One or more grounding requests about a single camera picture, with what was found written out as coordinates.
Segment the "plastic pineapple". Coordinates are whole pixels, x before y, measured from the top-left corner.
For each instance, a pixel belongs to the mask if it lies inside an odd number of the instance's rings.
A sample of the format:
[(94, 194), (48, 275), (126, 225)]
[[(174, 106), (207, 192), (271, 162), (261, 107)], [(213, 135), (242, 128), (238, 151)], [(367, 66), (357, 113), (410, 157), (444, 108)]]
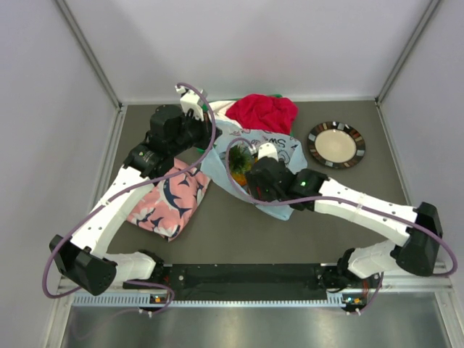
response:
[(229, 170), (232, 178), (240, 186), (247, 184), (245, 173), (253, 164), (253, 157), (244, 146), (235, 145), (231, 147), (228, 156)]

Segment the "light blue cartoon plastic bag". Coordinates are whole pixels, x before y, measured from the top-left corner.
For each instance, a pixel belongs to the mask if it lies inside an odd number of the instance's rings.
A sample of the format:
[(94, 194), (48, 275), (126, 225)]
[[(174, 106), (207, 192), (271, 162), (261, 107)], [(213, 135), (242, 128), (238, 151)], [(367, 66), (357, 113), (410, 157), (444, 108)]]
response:
[(267, 130), (242, 129), (233, 123), (218, 120), (216, 127), (222, 131), (214, 143), (214, 148), (209, 151), (201, 163), (201, 171), (210, 177), (212, 181), (227, 191), (232, 196), (245, 201), (246, 191), (231, 183), (225, 168), (225, 151), (235, 138), (245, 138), (258, 147), (262, 143), (271, 143), (277, 149), (277, 155), (283, 160), (286, 167), (293, 173), (305, 169), (307, 160), (303, 152), (303, 146), (296, 138)]

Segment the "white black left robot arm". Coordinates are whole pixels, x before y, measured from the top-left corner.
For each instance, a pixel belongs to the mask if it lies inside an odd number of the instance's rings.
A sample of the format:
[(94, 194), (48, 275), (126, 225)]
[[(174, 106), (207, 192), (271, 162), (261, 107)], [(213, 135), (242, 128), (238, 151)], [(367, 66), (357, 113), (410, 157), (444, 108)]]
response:
[(114, 283), (141, 280), (148, 287), (159, 286), (165, 274), (156, 256), (145, 251), (109, 254), (109, 244), (141, 199), (171, 177), (177, 155), (192, 147), (208, 153), (220, 134), (209, 105), (158, 107), (144, 140), (130, 150), (100, 202), (66, 236), (50, 241), (47, 263), (94, 296)]

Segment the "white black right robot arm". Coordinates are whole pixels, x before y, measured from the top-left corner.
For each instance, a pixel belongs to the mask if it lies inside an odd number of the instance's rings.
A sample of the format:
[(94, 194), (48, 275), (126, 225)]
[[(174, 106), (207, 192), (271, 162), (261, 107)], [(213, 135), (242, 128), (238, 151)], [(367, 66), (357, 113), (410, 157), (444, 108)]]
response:
[(348, 287), (377, 273), (402, 269), (429, 277), (434, 273), (443, 235), (439, 213), (427, 202), (418, 207), (386, 202), (343, 186), (311, 169), (293, 173), (282, 161), (259, 159), (246, 173), (251, 196), (285, 202), (295, 210), (332, 215), (383, 236), (381, 243), (348, 249), (339, 259), (339, 280)]

